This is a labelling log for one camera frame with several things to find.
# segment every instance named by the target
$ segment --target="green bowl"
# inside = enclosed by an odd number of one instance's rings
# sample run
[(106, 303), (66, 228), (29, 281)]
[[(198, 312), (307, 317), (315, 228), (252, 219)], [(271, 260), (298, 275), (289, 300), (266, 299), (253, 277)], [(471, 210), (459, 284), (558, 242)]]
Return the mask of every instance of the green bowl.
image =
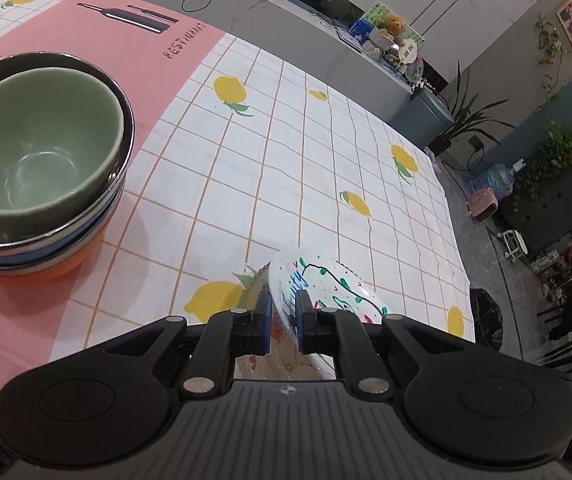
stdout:
[(0, 229), (38, 235), (102, 190), (124, 133), (120, 102), (99, 79), (35, 68), (0, 81)]

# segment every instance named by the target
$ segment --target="painted plate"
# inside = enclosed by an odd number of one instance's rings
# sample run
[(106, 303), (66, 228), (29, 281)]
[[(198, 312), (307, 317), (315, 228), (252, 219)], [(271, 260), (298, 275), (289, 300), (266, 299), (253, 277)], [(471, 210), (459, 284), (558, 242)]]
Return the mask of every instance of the painted plate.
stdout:
[[(382, 316), (390, 311), (371, 286), (348, 267), (303, 248), (277, 253), (268, 268), (268, 287), (281, 322), (295, 344), (295, 293), (302, 288), (308, 291), (313, 308), (348, 310), (362, 323), (380, 324)], [(310, 358), (323, 378), (335, 378), (332, 358), (319, 354)]]

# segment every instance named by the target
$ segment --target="trash can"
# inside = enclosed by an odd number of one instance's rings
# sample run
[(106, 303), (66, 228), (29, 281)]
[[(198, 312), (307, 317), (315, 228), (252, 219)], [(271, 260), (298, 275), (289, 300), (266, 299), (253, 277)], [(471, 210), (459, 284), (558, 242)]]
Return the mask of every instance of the trash can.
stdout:
[(453, 123), (446, 104), (424, 88), (388, 124), (415, 146), (424, 149)]
[(474, 320), (474, 340), (495, 350), (503, 343), (501, 308), (483, 288), (470, 288), (470, 307)]

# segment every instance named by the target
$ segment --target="teddy bear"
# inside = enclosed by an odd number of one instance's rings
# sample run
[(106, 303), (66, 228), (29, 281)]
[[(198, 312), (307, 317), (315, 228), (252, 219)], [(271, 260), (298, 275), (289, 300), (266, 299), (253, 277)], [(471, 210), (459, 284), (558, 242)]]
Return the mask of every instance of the teddy bear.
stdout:
[(380, 29), (381, 33), (386, 36), (396, 37), (402, 32), (405, 32), (405, 22), (399, 16), (394, 14), (389, 14), (382, 20), (379, 20), (377, 27)]

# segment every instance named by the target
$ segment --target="plant pot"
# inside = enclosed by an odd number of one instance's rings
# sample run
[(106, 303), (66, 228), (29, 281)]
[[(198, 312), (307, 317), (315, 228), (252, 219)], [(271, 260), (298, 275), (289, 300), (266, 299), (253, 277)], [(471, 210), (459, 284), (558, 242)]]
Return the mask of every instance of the plant pot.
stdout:
[(435, 156), (441, 155), (450, 147), (450, 141), (444, 136), (438, 136), (428, 145), (428, 149), (434, 153)]
[(393, 38), (389, 38), (388, 36), (384, 36), (378, 28), (373, 28), (368, 34), (368, 38), (372, 41), (376, 46), (378, 46), (384, 52), (387, 52), (393, 47), (394, 41)]

